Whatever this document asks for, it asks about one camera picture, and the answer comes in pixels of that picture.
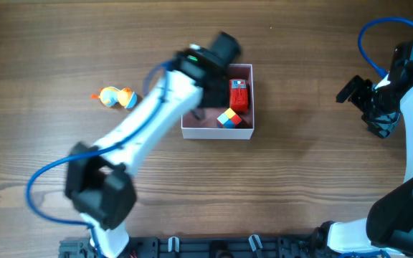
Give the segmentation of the red toy car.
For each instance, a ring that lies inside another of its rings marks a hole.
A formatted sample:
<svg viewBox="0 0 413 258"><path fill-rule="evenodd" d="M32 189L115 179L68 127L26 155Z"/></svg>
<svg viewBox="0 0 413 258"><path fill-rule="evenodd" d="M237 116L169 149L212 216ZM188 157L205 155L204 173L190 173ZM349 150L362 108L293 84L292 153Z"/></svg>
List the red toy car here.
<svg viewBox="0 0 413 258"><path fill-rule="evenodd" d="M248 111L249 95L246 80L231 79L229 81L229 106L236 112Z"/></svg>

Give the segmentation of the colourful puzzle cube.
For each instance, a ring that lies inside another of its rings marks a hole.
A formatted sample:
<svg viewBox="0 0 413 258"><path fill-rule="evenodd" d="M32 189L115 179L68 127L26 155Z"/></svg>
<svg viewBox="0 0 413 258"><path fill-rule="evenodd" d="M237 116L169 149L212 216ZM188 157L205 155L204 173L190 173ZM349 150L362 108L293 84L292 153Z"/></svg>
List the colourful puzzle cube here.
<svg viewBox="0 0 413 258"><path fill-rule="evenodd" d="M242 119L236 114L233 109L228 108L217 117L217 127L233 129L238 128L242 124Z"/></svg>

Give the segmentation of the yellow blue rubber duck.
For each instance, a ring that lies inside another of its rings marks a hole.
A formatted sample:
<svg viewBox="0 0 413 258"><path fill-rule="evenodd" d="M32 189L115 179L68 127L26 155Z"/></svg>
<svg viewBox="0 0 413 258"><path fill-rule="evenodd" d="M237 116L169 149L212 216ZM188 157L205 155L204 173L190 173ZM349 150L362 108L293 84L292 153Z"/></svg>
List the yellow blue rubber duck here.
<svg viewBox="0 0 413 258"><path fill-rule="evenodd" d="M101 101L109 108L119 104L125 109L131 109L138 102L138 95L128 87L121 90L116 87L104 87L98 94L92 94L90 97Z"/></svg>

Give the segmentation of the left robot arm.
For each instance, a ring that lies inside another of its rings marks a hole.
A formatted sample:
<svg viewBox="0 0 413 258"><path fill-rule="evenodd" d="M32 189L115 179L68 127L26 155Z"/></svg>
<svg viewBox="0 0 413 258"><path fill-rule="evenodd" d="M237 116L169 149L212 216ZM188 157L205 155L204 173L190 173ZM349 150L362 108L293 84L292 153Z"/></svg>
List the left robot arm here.
<svg viewBox="0 0 413 258"><path fill-rule="evenodd" d="M192 44L177 52L148 73L146 84L163 72L120 125L90 147L79 142L72 148L65 195L100 256L119 257L129 244L125 219L137 199L133 177L146 156L183 115L226 97L228 68L240 54L238 41L225 32L207 48Z"/></svg>

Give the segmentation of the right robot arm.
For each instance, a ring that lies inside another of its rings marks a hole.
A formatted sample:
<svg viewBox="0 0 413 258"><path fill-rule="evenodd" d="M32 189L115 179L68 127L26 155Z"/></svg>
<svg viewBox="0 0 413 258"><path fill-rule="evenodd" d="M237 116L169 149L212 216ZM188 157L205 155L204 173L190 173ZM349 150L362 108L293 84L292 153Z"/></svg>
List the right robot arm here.
<svg viewBox="0 0 413 258"><path fill-rule="evenodd" d="M368 129L390 136L399 120L406 133L406 169L402 185L379 199L365 219L327 221L312 234L312 257L413 257L413 40L398 44L390 70L377 84L353 77L337 94L362 112Z"/></svg>

